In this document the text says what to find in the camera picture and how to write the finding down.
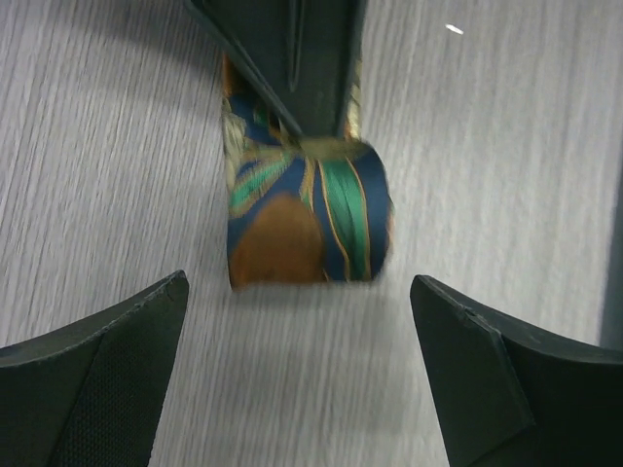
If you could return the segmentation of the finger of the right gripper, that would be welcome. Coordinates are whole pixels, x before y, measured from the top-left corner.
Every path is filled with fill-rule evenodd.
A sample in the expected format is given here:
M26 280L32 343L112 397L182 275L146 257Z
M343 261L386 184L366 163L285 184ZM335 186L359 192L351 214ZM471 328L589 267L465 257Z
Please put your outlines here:
M212 0L186 7L292 134L344 136L366 2Z

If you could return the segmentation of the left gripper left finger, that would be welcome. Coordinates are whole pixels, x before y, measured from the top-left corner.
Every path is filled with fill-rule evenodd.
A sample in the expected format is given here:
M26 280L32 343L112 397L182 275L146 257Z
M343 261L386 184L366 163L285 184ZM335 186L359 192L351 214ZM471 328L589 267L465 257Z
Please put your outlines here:
M179 270L1 350L4 466L146 466L186 315Z

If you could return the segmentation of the floral patterned necktie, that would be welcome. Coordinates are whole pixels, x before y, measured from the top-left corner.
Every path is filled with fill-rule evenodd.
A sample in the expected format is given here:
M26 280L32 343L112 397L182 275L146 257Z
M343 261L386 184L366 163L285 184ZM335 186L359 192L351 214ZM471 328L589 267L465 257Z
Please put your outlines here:
M230 284L370 282L391 246L385 167L360 138L360 78L345 134L298 138L223 59Z

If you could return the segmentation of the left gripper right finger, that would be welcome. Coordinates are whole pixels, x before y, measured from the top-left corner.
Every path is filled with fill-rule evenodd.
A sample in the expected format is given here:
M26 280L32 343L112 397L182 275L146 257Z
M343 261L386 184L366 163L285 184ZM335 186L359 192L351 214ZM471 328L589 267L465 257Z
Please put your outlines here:
M452 466L619 466L622 354L480 304L426 275L411 306Z

